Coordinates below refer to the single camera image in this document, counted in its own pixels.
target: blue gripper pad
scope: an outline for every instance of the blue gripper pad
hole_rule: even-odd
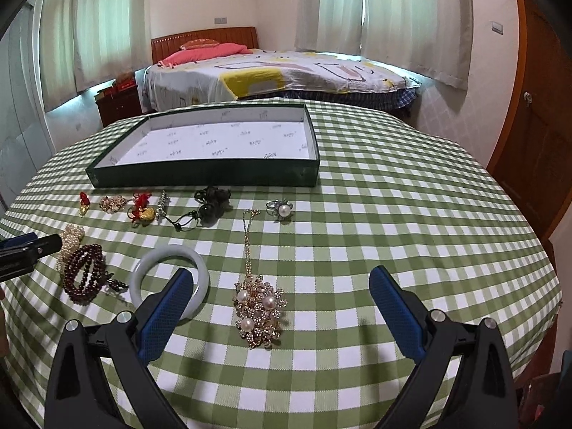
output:
[[[370,294],[403,356],[419,364],[425,357],[423,330],[389,276],[383,266],[374,268],[370,273]]]
[[[33,242],[34,240],[38,240],[38,236],[35,233],[30,232],[28,234],[23,234],[18,237],[13,237],[3,240],[2,242],[0,242],[0,249],[24,245],[25,243],[30,243]]]
[[[147,366],[158,359],[193,295],[193,275],[179,268],[178,279],[141,329],[137,356]]]

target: door handle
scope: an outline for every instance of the door handle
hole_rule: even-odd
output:
[[[524,101],[526,101],[526,107],[528,108],[533,102],[533,96],[528,92],[524,92],[522,97],[524,98]]]

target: red pillow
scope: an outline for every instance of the red pillow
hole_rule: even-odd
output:
[[[212,48],[220,45],[220,42],[213,39],[194,39],[181,45],[181,50],[195,50],[196,48]]]
[[[236,43],[221,43],[212,48],[196,48],[194,50],[181,50],[167,56],[157,64],[159,67],[175,67],[179,64],[203,61],[205,59],[219,58],[221,56],[248,55],[252,51],[246,45]]]

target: wooden nightstand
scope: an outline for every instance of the wooden nightstand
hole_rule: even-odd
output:
[[[104,127],[120,119],[141,116],[141,103],[137,86],[126,88],[125,90],[105,95],[95,101],[99,109],[99,116]]]

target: jewelry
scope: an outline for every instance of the jewelry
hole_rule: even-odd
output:
[[[141,303],[143,303],[141,298],[141,280],[143,276],[146,275],[156,263],[172,256],[180,256],[192,261],[197,266],[198,277],[195,278],[193,275],[197,288],[187,303],[185,311],[181,315],[181,319],[190,319],[204,300],[207,290],[209,289],[211,278],[202,257],[187,246],[162,245],[145,253],[129,277],[129,295],[135,308],[139,308]]]
[[[160,224],[161,220],[167,216],[167,206],[171,199],[167,196],[165,190],[161,192],[161,197],[157,203],[157,222]]]
[[[107,213],[116,213],[121,210],[127,204],[127,200],[121,195],[116,195],[115,197],[103,197],[99,201],[99,207]]]
[[[84,237],[83,227],[66,224],[66,227],[60,237],[62,238],[62,247],[59,250],[58,261],[55,269],[60,274],[64,272],[65,264],[69,257],[79,248],[79,242]]]
[[[292,214],[294,205],[288,203],[288,200],[273,200],[266,203],[266,209],[272,210],[271,215],[277,218],[278,221],[284,221]]]
[[[84,274],[79,282],[79,286],[76,286],[75,278],[82,267],[84,268]],[[63,275],[64,291],[74,303],[87,304],[93,301],[101,288],[106,284],[116,292],[126,290],[128,286],[121,281],[111,279],[112,275],[105,270],[101,245],[84,245],[77,249],[68,259]]]
[[[162,210],[163,217],[173,225],[177,232],[181,232],[181,230],[183,230],[187,224],[191,223],[191,221],[197,221],[197,224],[200,221],[203,225],[212,225],[224,213],[224,209],[228,206],[228,200],[230,197],[230,190],[222,190],[218,187],[208,186],[205,189],[197,190],[194,193],[194,199],[198,203],[202,203],[198,208],[198,211],[191,210],[180,216],[176,221],[172,221],[167,214],[165,214],[165,211]],[[190,219],[181,224],[181,219],[187,217],[190,217]]]
[[[89,198],[85,192],[79,192],[79,214],[81,217],[89,210]]]
[[[247,213],[250,213],[248,226],[245,220]],[[249,233],[252,220],[259,213],[258,210],[245,210],[242,213],[246,277],[243,282],[235,283],[236,294],[232,301],[238,315],[236,328],[240,331],[240,337],[248,342],[250,348],[262,344],[264,348],[272,348],[272,340],[280,337],[280,308],[286,306],[288,301],[282,298],[282,289],[275,291],[270,283],[262,282],[262,276],[254,277],[252,274]]]
[[[133,195],[133,206],[127,210],[127,217],[131,220],[133,227],[137,227],[139,223],[147,226],[155,219],[155,210],[147,208],[149,204],[150,193],[137,193]]]

